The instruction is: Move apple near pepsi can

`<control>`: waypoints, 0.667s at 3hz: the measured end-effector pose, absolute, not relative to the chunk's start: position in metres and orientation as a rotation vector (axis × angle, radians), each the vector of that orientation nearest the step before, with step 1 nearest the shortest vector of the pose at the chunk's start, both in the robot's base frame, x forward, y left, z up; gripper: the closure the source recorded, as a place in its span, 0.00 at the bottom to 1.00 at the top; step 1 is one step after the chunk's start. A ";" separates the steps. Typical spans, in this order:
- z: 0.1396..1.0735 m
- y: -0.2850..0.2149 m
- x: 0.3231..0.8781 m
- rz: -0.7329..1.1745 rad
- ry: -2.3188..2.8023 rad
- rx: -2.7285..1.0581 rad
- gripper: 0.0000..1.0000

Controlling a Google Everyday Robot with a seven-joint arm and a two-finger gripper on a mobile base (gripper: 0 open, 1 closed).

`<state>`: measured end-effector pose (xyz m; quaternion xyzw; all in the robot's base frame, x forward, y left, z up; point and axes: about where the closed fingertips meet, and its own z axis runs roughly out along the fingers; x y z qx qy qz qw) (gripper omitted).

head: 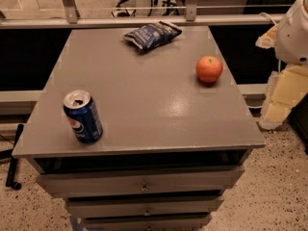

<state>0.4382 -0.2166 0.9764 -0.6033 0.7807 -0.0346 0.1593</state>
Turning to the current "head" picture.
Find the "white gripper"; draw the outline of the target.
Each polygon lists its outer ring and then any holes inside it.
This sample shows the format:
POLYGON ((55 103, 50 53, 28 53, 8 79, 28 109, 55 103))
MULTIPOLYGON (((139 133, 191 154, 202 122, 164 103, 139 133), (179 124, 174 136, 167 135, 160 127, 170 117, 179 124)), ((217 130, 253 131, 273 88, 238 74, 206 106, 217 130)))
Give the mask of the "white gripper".
POLYGON ((280 73, 273 71, 268 80, 266 99, 259 125, 274 130, 308 93, 308 0, 296 0, 276 25, 255 42, 260 48, 275 46, 275 56, 286 63, 280 73))

